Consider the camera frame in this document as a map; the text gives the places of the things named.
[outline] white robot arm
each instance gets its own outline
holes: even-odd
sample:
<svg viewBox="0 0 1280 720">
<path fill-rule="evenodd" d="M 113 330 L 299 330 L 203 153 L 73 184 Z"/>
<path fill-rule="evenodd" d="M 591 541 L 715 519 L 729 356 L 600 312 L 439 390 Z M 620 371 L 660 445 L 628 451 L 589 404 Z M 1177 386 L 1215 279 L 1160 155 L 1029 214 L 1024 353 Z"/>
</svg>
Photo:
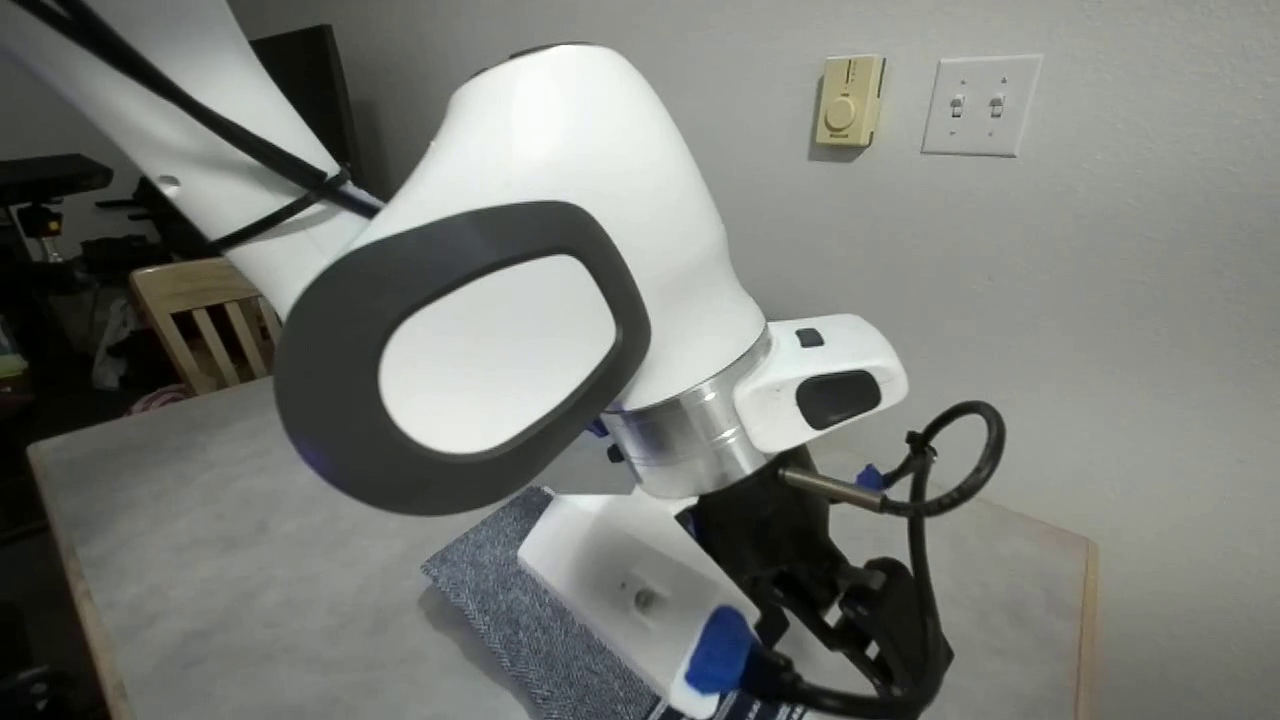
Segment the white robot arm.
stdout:
<svg viewBox="0 0 1280 720">
<path fill-rule="evenodd" d="M 715 708 L 676 677 L 692 642 L 643 646 L 606 598 L 578 594 L 578 563 L 606 573 L 600 558 L 565 563 L 547 550 L 591 550 L 584 533 L 625 518 L 670 578 L 692 578 L 676 594 L 692 619 L 750 613 L 723 558 L 655 528 L 670 523 L 663 501 L 776 475 L 802 445 L 898 404 L 909 375 L 858 315 L 763 321 L 685 135 L 625 55 L 568 43 L 471 77 L 381 206 L 338 178 L 224 5 L 2 0 L 0 47 L 203 235 L 233 241 L 233 263 L 288 321 L 277 401 L 329 485 L 387 512 L 465 512 L 525 487 L 605 415 L 641 492 L 558 501 L 525 563 L 660 695 Z M 782 475 L 886 507 L 809 459 Z"/>
</svg>

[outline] wooden chair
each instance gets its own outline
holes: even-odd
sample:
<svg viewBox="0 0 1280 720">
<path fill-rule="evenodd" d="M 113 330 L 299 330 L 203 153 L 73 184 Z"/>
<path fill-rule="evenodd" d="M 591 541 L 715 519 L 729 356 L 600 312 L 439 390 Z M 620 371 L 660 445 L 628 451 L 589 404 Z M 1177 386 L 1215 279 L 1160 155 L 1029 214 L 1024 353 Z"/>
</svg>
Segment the wooden chair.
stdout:
<svg viewBox="0 0 1280 720">
<path fill-rule="evenodd" d="M 273 371 L 278 321 L 224 256 L 141 269 L 133 290 L 195 397 Z"/>
</svg>

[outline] white table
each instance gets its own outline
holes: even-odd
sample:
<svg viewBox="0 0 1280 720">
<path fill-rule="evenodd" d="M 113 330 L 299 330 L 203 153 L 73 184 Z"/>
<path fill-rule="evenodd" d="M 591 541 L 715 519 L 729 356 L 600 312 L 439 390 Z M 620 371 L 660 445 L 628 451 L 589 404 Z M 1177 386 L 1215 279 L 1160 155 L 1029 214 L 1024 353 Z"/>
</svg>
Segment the white table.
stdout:
<svg viewBox="0 0 1280 720">
<path fill-rule="evenodd" d="M 80 623 L 116 716 L 526 716 L 421 563 L 483 512 L 384 518 L 307 471 L 273 386 L 31 447 Z M 544 471 L 614 487 L 597 439 Z M 840 512 L 850 558 L 898 523 Z M 936 523 L 957 664 L 927 720 L 1088 716 L 1091 545 L 998 507 Z"/>
</svg>

